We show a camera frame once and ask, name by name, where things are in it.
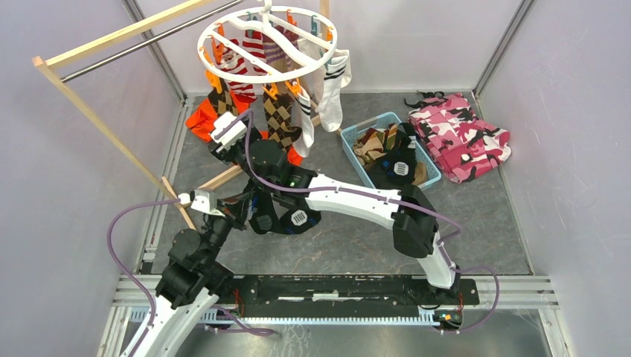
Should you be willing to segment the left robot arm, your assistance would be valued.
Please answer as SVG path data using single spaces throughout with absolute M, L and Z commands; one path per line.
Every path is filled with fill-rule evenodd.
M 205 214 L 209 226 L 203 232 L 185 229 L 174 238 L 154 292 L 132 273 L 127 275 L 145 294 L 150 309 L 122 356 L 175 356 L 202 315 L 232 297 L 234 274 L 217 256 L 231 231 L 245 228 L 245 202 L 250 198 L 241 193 L 218 199 L 211 191 L 196 189 L 172 200 Z

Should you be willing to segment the black grey sock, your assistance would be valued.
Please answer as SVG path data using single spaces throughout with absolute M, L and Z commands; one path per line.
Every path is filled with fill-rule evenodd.
M 398 189 L 407 184 L 421 185 L 428 179 L 426 165 L 416 158 L 417 135 L 409 123 L 397 127 L 394 145 L 366 171 L 379 189 Z
M 249 183 L 243 193 L 251 195 L 248 203 L 248 222 L 259 235 L 268 233 L 298 235 L 317 226 L 321 213 L 308 208 L 284 208 L 274 203 L 272 195 Z

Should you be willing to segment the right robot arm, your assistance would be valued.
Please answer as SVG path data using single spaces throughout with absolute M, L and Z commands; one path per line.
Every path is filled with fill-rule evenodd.
M 274 141 L 256 132 L 212 138 L 209 150 L 249 175 L 243 193 L 230 201 L 231 212 L 257 234 L 301 234 L 324 211 L 364 219 L 390 230 L 394 248 L 419 262 L 435 301 L 449 303 L 459 295 L 457 266 L 441 244 L 443 217 L 420 188 L 383 190 L 337 181 L 291 164 Z

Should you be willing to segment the brown argyle sock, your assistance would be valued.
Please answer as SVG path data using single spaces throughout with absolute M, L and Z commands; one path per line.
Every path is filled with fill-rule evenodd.
M 292 124 L 293 99 L 288 94 L 270 96 L 263 93 L 263 108 L 268 128 L 268 139 L 276 141 L 281 149 L 289 152 L 302 133 L 299 126 Z
M 207 96 L 209 103 L 217 114 L 217 117 L 224 115 L 226 112 L 237 117 L 239 115 L 239 111 L 230 91 L 228 90 L 228 86 L 225 84 L 223 79 L 219 79 L 218 85 L 219 87 L 213 87 Z

